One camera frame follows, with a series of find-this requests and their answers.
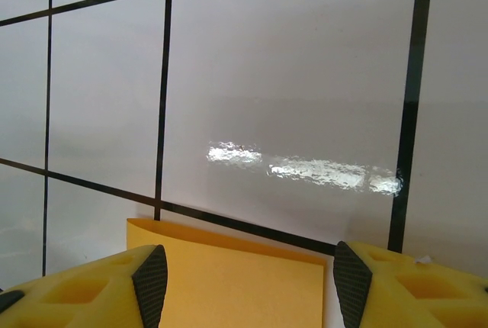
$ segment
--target white wall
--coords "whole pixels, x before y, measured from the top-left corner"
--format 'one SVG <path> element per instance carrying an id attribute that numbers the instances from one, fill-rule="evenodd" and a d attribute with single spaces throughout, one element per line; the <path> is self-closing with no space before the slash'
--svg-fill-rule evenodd
<path id="1" fill-rule="evenodd" d="M 431 1 L 405 235 L 405 252 L 480 275 L 484 1 Z M 321 242 L 386 246 L 413 3 L 172 0 L 162 199 Z M 48 6 L 0 0 L 0 19 Z M 135 196 L 50 179 L 48 273 L 122 250 L 124 219 L 152 216 L 134 200 L 158 187 L 164 13 L 165 0 L 117 0 L 53 16 L 49 170 Z M 48 17 L 2 25 L 0 218 L 10 221 L 0 233 L 24 235 L 13 249 L 16 238 L 0 239 L 8 287 L 42 264 L 43 176 L 5 163 L 44 168 Z"/>

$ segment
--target black rubber pad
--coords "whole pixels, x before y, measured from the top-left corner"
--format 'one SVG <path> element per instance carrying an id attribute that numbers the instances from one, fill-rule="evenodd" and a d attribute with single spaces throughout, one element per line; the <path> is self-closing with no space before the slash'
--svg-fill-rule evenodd
<path id="1" fill-rule="evenodd" d="M 373 274 L 344 242 L 335 248 L 334 282 L 345 328 L 359 328 Z"/>
<path id="2" fill-rule="evenodd" d="M 0 313 L 6 311 L 9 307 L 25 296 L 23 291 L 13 290 L 0 294 Z"/>
<path id="3" fill-rule="evenodd" d="M 168 264 L 163 246 L 157 246 L 132 275 L 144 328 L 158 328 L 168 284 Z"/>

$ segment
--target orange paper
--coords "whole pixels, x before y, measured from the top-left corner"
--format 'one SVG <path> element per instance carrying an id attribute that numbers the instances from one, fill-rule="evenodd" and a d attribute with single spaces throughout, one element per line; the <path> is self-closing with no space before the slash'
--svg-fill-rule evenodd
<path id="1" fill-rule="evenodd" d="M 161 328 L 322 328 L 324 259 L 174 223 L 127 221 L 127 248 L 162 244 Z"/>

